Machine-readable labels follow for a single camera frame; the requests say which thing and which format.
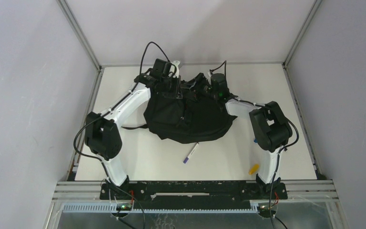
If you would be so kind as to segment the black backpack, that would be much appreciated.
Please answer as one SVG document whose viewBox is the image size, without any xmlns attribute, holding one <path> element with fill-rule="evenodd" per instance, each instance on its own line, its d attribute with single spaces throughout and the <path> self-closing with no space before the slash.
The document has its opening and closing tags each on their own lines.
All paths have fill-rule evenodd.
<svg viewBox="0 0 366 229">
<path fill-rule="evenodd" d="M 182 98 L 165 98 L 153 93 L 143 113 L 148 129 L 162 140 L 188 144 L 214 141 L 223 137 L 236 117 L 229 117 L 212 103 L 211 99 L 190 87 L 195 77 L 181 81 Z"/>
</svg>

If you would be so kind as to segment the purple marker pen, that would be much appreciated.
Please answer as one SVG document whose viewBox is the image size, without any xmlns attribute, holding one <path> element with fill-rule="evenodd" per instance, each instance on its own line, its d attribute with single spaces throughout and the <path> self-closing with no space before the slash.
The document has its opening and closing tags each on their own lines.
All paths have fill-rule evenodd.
<svg viewBox="0 0 366 229">
<path fill-rule="evenodd" d="M 189 151 L 189 153 L 186 155 L 186 157 L 185 157 L 185 158 L 184 158 L 184 160 L 183 160 L 183 163 L 184 163 L 184 164 L 186 164 L 186 163 L 189 161 L 190 157 L 193 155 L 193 153 L 194 153 L 194 152 L 195 152 L 195 150 L 197 149 L 198 145 L 199 145 L 199 142 L 196 142 L 196 143 L 193 145 L 193 147 L 191 148 L 191 150 Z"/>
</svg>

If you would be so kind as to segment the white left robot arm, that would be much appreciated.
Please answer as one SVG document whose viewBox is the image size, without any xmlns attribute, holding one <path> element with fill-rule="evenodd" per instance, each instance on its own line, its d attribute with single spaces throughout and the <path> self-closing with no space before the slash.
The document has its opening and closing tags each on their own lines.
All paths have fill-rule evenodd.
<svg viewBox="0 0 366 229">
<path fill-rule="evenodd" d="M 180 61 L 164 62 L 157 59 L 152 68 L 140 73 L 127 91 L 112 105 L 95 113 L 90 112 L 81 129 L 84 143 L 93 153 L 93 158 L 102 164 L 106 178 L 111 182 L 111 192 L 119 199 L 126 198 L 130 186 L 125 183 L 125 172 L 118 154 L 122 148 L 120 129 L 124 122 L 152 96 L 151 89 L 163 79 L 179 80 Z"/>
</svg>

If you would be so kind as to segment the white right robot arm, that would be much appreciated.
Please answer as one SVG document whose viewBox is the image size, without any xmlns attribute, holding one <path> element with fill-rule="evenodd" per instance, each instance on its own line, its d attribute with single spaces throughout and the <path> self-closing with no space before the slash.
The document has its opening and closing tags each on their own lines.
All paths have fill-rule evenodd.
<svg viewBox="0 0 366 229">
<path fill-rule="evenodd" d="M 288 141 L 293 135 L 292 123 L 284 115 L 278 102 L 260 104 L 239 98 L 230 93 L 223 73 L 212 74 L 210 79 L 199 73 L 190 88 L 210 98 L 229 117 L 239 117 L 251 122 L 257 144 L 265 151 L 262 167 L 256 174 L 256 192 L 261 198 L 270 198 L 275 193 L 274 184 L 280 179 L 280 154 L 290 146 Z"/>
</svg>

